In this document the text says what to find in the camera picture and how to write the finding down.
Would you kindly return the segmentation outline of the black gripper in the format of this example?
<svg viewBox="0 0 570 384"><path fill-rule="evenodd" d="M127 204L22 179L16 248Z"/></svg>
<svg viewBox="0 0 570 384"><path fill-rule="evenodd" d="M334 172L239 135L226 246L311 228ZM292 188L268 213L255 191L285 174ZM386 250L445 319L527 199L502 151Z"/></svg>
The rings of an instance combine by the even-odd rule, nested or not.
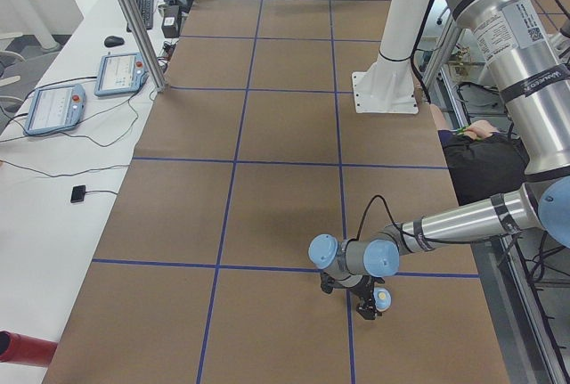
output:
<svg viewBox="0 0 570 384"><path fill-rule="evenodd" d="M363 276L355 286L348 289L359 299L356 306L356 312L363 319L374 319L375 315L382 316L382 311L380 309L381 302L379 298L374 298L373 295L375 283L375 277Z"/></svg>

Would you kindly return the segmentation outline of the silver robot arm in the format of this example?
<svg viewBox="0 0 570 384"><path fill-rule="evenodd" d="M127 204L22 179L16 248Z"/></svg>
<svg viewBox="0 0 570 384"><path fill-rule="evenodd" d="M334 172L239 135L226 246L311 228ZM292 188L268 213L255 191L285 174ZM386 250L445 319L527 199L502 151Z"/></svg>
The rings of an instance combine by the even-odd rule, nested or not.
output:
<svg viewBox="0 0 570 384"><path fill-rule="evenodd" d="M508 114L526 147L525 182L415 221L391 223L377 235L338 241L316 236L308 256L325 292L345 289L372 320L391 303L386 277L403 255L445 245L516 235L528 228L569 242L569 70L558 58L530 0L446 0L453 19L473 32Z"/></svg>

